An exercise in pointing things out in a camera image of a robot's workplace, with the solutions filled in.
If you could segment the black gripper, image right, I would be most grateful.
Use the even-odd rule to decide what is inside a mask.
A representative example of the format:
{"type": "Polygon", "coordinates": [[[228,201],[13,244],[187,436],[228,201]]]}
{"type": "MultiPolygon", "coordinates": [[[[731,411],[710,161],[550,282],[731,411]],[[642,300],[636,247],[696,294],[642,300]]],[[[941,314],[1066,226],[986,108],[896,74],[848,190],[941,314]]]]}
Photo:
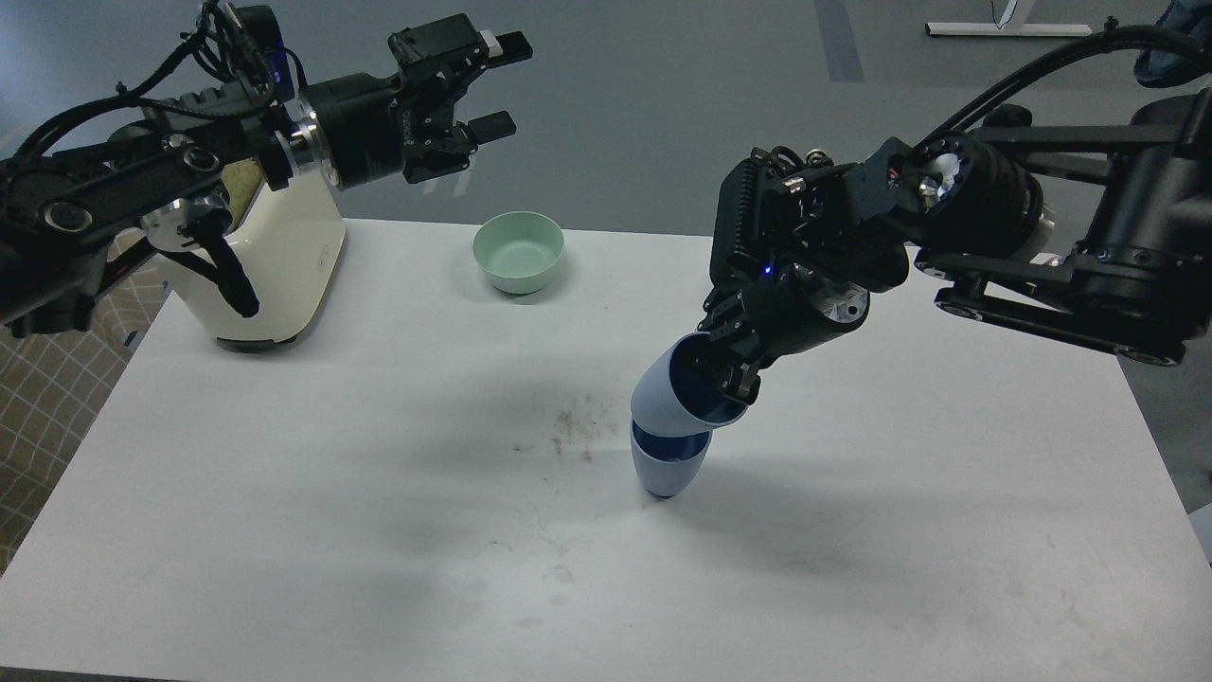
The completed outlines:
{"type": "Polygon", "coordinates": [[[686,382],[698,392],[754,405],[766,366],[861,329],[870,302],[870,291],[823,275],[774,275],[741,288],[713,288],[705,333],[684,340],[686,382]]]}

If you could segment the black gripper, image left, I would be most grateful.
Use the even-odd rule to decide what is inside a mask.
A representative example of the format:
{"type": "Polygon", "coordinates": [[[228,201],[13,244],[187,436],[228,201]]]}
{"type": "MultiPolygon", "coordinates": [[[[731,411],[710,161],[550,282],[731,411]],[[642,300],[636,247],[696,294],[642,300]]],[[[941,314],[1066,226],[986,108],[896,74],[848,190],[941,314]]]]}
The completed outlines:
{"type": "MultiPolygon", "coordinates": [[[[308,84],[297,94],[295,167],[320,171],[339,190],[364,187],[404,168],[398,94],[421,105],[454,104],[478,78],[533,57],[521,31],[493,33],[465,13],[406,27],[388,38],[399,75],[367,73],[308,84]]],[[[405,180],[418,185],[471,166],[480,147],[516,134],[511,113],[496,111],[450,128],[405,134],[405,180]]]]}

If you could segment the black robot arm, image right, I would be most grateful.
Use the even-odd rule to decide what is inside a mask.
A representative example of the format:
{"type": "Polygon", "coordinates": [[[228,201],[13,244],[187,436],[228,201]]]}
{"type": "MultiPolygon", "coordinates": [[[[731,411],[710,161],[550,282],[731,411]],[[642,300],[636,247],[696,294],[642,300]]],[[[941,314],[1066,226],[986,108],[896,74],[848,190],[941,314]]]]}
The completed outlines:
{"type": "Polygon", "coordinates": [[[917,144],[865,161],[755,148],[720,189],[711,293],[669,366],[693,409],[753,405],[784,355],[867,321],[911,269],[939,310],[1170,367],[1210,329],[1210,91],[1116,126],[1036,126],[1011,96],[1103,53],[1165,53],[1210,73],[1210,42],[1108,25],[997,81],[917,144]]]}

